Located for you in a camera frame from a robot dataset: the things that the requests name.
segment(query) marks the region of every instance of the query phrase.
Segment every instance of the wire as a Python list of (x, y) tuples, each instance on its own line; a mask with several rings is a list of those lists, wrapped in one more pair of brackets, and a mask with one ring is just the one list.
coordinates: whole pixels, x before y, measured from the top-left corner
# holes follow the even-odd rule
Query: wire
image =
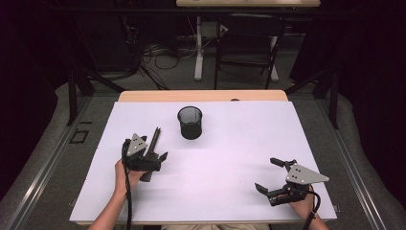
[[(122, 161), (125, 160), (125, 153), (128, 150), (128, 146), (129, 146), (129, 140), (126, 139), (125, 142), (123, 143), (123, 147), (122, 147)], [(124, 174), (125, 174), (125, 188), (126, 188), (125, 196), (126, 196), (126, 200), (128, 203), (126, 229), (130, 230), (131, 229), (131, 220), (132, 220), (131, 185), (129, 183), (129, 178), (128, 178), (129, 170), (126, 167), (125, 162), (123, 162), (123, 168), (124, 168)]]
[(317, 197), (317, 204), (316, 204), (316, 206), (314, 206), (314, 202), (313, 202), (313, 210), (312, 210), (312, 212), (308, 215), (307, 220), (306, 220), (306, 222), (305, 222), (305, 224), (304, 224), (303, 230), (307, 230), (308, 227), (310, 226), (310, 223), (313, 221), (314, 217), (316, 217), (317, 211), (319, 210), (320, 203), (322, 202), (322, 200), (320, 199), (320, 196), (319, 196), (318, 194), (316, 194), (315, 192), (313, 192), (313, 191), (303, 191), (303, 192), (305, 192), (305, 193), (307, 193), (307, 194), (315, 195), (315, 196)]

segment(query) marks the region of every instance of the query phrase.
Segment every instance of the human hand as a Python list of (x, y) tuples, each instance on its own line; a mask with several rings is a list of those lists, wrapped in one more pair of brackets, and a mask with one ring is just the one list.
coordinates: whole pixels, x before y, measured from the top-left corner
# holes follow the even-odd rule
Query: human hand
[(307, 194), (304, 200), (290, 202), (289, 205), (295, 211), (296, 215), (301, 219), (307, 219), (308, 215), (313, 211), (314, 195)]
[[(116, 184), (114, 188), (114, 193), (125, 194), (126, 193), (125, 172), (122, 159), (117, 161), (115, 165), (115, 170), (116, 170)], [(146, 172), (128, 171), (128, 180), (131, 190), (135, 188), (135, 186), (137, 185), (138, 181), (140, 181), (140, 178), (144, 173)]]

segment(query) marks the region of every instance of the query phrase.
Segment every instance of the dark curtain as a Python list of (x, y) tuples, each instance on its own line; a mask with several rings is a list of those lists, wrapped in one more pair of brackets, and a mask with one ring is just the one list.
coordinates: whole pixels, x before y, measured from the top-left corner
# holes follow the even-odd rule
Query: dark curtain
[[(323, 1), (322, 9), (363, 9), (358, 38), (341, 60), (339, 92), (353, 105), (362, 148), (387, 189), (406, 207), (406, 23), (402, 1)], [(315, 20), (293, 67), (301, 81), (326, 68), (341, 52), (353, 22)]]
[(55, 90), (67, 81), (39, 12), (26, 3), (0, 6), (0, 198), (30, 158), (55, 111)]

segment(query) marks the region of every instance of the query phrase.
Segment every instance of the metal bracket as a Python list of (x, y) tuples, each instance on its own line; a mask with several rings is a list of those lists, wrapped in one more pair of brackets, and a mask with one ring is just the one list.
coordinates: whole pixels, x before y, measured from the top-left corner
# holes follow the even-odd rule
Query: metal bracket
[(138, 153), (139, 151), (145, 150), (147, 148), (146, 141), (141, 138), (140, 136), (137, 135), (137, 133), (134, 133), (132, 135), (131, 142), (128, 147), (128, 151), (126, 153), (127, 156), (134, 155)]
[(289, 174), (286, 177), (286, 181), (295, 184), (306, 185), (319, 182), (327, 182), (329, 181), (329, 178), (306, 167), (295, 164), (291, 166)]

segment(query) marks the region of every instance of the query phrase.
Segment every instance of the gray mat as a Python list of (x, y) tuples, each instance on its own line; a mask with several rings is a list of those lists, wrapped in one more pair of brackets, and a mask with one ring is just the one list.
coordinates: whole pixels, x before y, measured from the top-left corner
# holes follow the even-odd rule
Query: gray mat
[[(116, 97), (93, 98), (77, 127), (78, 131), (89, 131), (85, 142), (69, 144), (63, 152), (24, 229), (85, 229), (85, 227), (68, 220), (73, 210), (70, 203), (79, 196), (112, 105), (116, 100)], [(297, 109), (320, 172), (330, 177), (326, 186), (331, 200), (334, 205), (339, 205), (341, 209), (341, 213), (337, 214), (338, 219), (330, 221), (328, 226), (333, 229), (371, 229), (338, 158), (337, 145), (328, 131), (328, 124), (323, 119), (323, 112), (319, 109), (316, 101), (310, 97), (293, 97), (290, 101), (294, 103)], [(74, 141), (80, 139), (78, 134)], [(273, 226), (273, 229), (276, 230), (301, 228), (301, 224)]]

